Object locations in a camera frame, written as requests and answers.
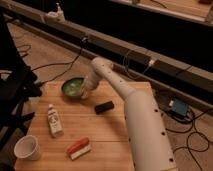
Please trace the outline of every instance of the red and white box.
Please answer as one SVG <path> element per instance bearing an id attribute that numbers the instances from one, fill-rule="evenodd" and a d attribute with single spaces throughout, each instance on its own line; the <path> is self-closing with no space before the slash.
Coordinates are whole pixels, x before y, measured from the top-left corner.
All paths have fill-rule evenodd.
<path id="1" fill-rule="evenodd" d="M 72 160 L 80 157 L 81 155 L 89 152 L 91 150 L 91 145 L 89 138 L 83 138 L 79 141 L 76 141 L 71 147 L 67 149 L 67 154 Z"/>

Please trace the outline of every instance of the green bowl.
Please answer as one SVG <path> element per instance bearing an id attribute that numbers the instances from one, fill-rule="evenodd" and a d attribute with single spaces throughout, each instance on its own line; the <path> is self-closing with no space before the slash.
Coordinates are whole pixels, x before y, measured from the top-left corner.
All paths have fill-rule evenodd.
<path id="1" fill-rule="evenodd" d="M 84 78 L 75 77 L 68 81 L 65 81 L 61 87 L 61 90 L 64 95 L 71 98 L 80 98 L 82 95 L 81 86 L 84 82 Z"/>

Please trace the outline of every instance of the black chair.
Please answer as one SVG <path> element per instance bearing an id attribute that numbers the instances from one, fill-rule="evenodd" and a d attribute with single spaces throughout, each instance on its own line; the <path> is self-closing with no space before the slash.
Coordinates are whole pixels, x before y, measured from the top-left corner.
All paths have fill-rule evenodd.
<path id="1" fill-rule="evenodd" d="M 15 169 L 6 163 L 0 163 L 0 171 L 15 171 Z"/>
<path id="2" fill-rule="evenodd" d="M 17 51 L 0 8 L 0 70 L 10 72 L 7 78 L 0 74 L 0 151 L 17 128 L 26 134 L 24 122 L 34 113 L 22 115 L 24 102 L 29 97 L 41 96 L 35 83 L 37 76 L 26 65 Z"/>

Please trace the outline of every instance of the cable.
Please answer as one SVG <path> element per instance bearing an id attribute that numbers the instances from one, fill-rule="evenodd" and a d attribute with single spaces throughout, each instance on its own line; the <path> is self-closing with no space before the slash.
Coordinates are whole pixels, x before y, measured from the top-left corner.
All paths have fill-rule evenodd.
<path id="1" fill-rule="evenodd" d="M 191 114 L 191 116 L 189 117 L 188 115 L 184 118 L 180 118 L 178 116 L 175 116 L 173 114 L 169 114 L 168 112 L 164 111 L 164 113 L 167 114 L 167 116 L 169 116 L 171 119 L 175 120 L 176 122 L 180 123 L 180 124 L 192 124 L 192 122 L 195 120 L 195 113 L 192 112 L 191 110 L 188 111 L 188 114 Z"/>
<path id="2" fill-rule="evenodd" d="M 74 59 L 72 62 L 70 62 L 70 66 L 68 67 L 68 69 L 66 69 L 64 72 L 62 72 L 62 73 L 56 75 L 56 76 L 53 77 L 52 79 L 42 82 L 42 84 L 45 84 L 45 83 L 47 83 L 47 82 L 49 82 L 49 81 L 53 81 L 53 80 L 57 79 L 58 77 L 61 77 L 62 75 L 64 75 L 66 72 L 68 72 L 68 71 L 72 68 L 72 66 L 73 66 L 73 64 L 75 63 L 75 61 L 80 57 L 81 52 L 82 52 L 82 49 L 83 49 L 83 48 L 81 47 L 81 49 L 80 49 L 78 55 L 75 57 L 75 59 Z"/>
<path id="3" fill-rule="evenodd" d="M 177 130 L 173 130 L 173 129 L 170 129 L 170 128 L 166 128 L 167 131 L 169 132 L 172 132 L 172 133 L 177 133 L 177 134 L 185 134 L 185 133 L 188 133 L 190 132 L 192 129 L 193 129 L 193 119 L 195 118 L 195 114 L 192 113 L 192 117 L 191 117 L 191 120 L 180 120 L 179 118 L 176 118 L 175 116 L 172 116 L 170 115 L 169 113 L 167 113 L 165 110 L 162 110 L 163 113 L 165 113 L 169 118 L 175 120 L 176 122 L 180 123 L 180 124 L 191 124 L 191 126 L 186 129 L 186 130 L 183 130 L 183 131 L 177 131 Z"/>
<path id="4" fill-rule="evenodd" d="M 72 68 L 72 66 L 73 66 L 73 64 L 75 63 L 75 61 L 80 57 L 80 55 L 81 55 L 81 53 L 82 53 L 82 50 L 83 50 L 83 48 L 84 48 L 83 45 L 86 44 L 86 43 L 88 42 L 87 39 L 88 39 L 88 38 L 85 39 L 85 37 L 81 39 L 81 41 L 82 41 L 81 48 L 80 48 L 80 50 L 79 50 L 77 56 L 75 57 L 75 59 L 72 60 L 71 62 L 65 62 L 65 63 L 51 63 L 51 64 L 46 64 L 46 65 L 42 65 L 42 66 L 39 66 L 39 67 L 37 67 L 37 68 L 34 68 L 32 71 L 35 71 L 35 70 L 38 70 L 38 69 L 41 69 L 41 68 L 44 68 L 44 67 L 53 66 L 53 65 L 69 65 L 69 67 L 68 67 L 65 71 L 63 71 L 62 73 L 56 75 L 55 77 L 53 77 L 53 78 L 51 78 L 51 79 L 49 79 L 49 80 L 47 80 L 47 81 L 42 82 L 42 83 L 40 83 L 40 84 L 43 85 L 43 84 L 45 84 L 45 83 L 47 83 L 47 82 L 49 82 L 49 81 L 53 81 L 53 80 L 57 79 L 58 77 L 61 77 L 62 75 L 64 75 L 66 72 L 68 72 L 68 71 Z"/>
<path id="5" fill-rule="evenodd" d="M 156 0 L 150 0 L 151 2 L 154 2 L 154 3 L 156 3 L 156 4 L 159 4 L 160 6 L 162 6 L 163 8 L 166 8 L 167 9 L 167 7 L 166 7 L 166 5 L 164 5 L 163 3 L 161 3 L 161 2 L 158 2 L 158 1 L 156 1 Z"/>
<path id="6" fill-rule="evenodd" d="M 209 108 L 209 109 L 207 109 L 206 111 L 204 111 L 204 112 L 202 112 L 201 114 L 199 114 L 198 116 L 196 116 L 195 118 L 194 118 L 194 120 L 197 120 L 198 118 L 200 118 L 201 116 L 203 116 L 204 114 L 206 114 L 206 113 L 208 113 L 208 112 L 210 112 L 210 111 L 212 111 L 213 110 L 213 108 Z"/>
<path id="7" fill-rule="evenodd" d="M 187 149 L 189 154 L 191 155 L 192 159 L 195 161 L 196 165 L 198 166 L 198 168 L 201 171 L 203 171 L 203 168 L 200 165 L 200 163 L 198 162 L 198 160 L 196 159 L 196 157 L 194 156 L 193 152 L 206 152 L 210 148 L 210 145 L 213 145 L 213 142 L 211 142 L 205 134 L 203 134 L 202 132 L 198 131 L 198 129 L 196 127 L 196 121 L 197 121 L 198 118 L 200 118 L 201 116 L 203 116 L 204 114 L 206 114 L 207 112 L 209 112 L 211 110 L 213 110 L 213 108 L 210 108 L 210 109 L 202 112 L 201 114 L 198 114 L 195 117 L 194 111 L 190 108 L 190 112 L 192 114 L 192 118 L 191 118 L 191 127 L 188 130 L 176 131 L 176 130 L 166 129 L 167 131 L 171 131 L 171 132 L 174 132 L 174 133 L 187 133 L 187 132 L 190 132 L 194 128 L 195 131 L 191 132 L 186 138 L 186 146 L 181 146 L 181 147 L 178 147 L 178 148 L 174 149 L 173 153 L 176 153 L 177 151 L 179 151 L 181 149 Z M 205 148 L 203 148 L 203 149 L 195 149 L 195 148 L 191 147 L 190 139 L 196 134 L 198 134 L 207 143 Z"/>
<path id="8" fill-rule="evenodd" d="M 31 49 L 31 45 L 30 44 L 24 44 L 24 45 L 21 45 L 21 46 L 17 46 L 16 47 L 20 56 L 22 58 L 26 57 L 28 55 L 28 51 Z"/>
<path id="9" fill-rule="evenodd" d="M 185 69 L 179 70 L 177 73 L 174 74 L 173 78 L 174 78 L 174 79 L 177 79 L 177 76 L 178 76 L 178 75 L 180 75 L 181 73 L 184 73 L 184 72 L 188 71 L 188 70 L 189 70 L 190 68 L 192 68 L 192 67 L 193 67 L 193 66 L 190 65 L 190 66 L 186 67 Z M 169 86 L 169 87 L 166 88 L 166 89 L 157 90 L 155 93 L 156 93 L 156 94 L 159 94 L 159 93 L 163 93 L 163 92 L 169 92 L 169 91 L 171 90 L 171 88 L 172 88 L 172 87 Z"/>
<path id="10" fill-rule="evenodd" d="M 141 48 L 142 48 L 142 47 L 135 48 L 135 49 L 129 49 L 129 50 L 127 51 L 127 53 L 124 55 L 124 57 L 123 57 L 124 71 L 126 72 L 127 76 L 128 76 L 129 78 L 133 79 L 133 80 L 137 80 L 137 79 L 140 78 L 141 76 L 139 75 L 139 76 L 134 77 L 133 75 L 130 74 L 130 72 L 129 72 L 130 59 L 128 58 L 128 55 L 129 55 L 132 51 L 138 50 L 138 49 L 141 49 Z M 148 71 L 148 69 L 149 69 L 150 67 L 152 67 L 152 66 L 155 64 L 155 61 L 156 61 L 156 60 L 154 60 L 154 59 L 151 59 L 151 60 L 149 61 L 148 66 L 147 66 L 147 67 L 144 69 L 144 71 L 142 72 L 143 75 Z"/>

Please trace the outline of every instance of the paper cup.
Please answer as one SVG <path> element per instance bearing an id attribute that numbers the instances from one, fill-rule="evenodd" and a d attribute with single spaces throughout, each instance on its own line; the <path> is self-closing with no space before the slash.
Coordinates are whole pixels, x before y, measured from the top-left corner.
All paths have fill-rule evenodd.
<path id="1" fill-rule="evenodd" d="M 14 147 L 14 154 L 19 159 L 38 160 L 41 157 L 38 139 L 33 135 L 22 137 Z"/>

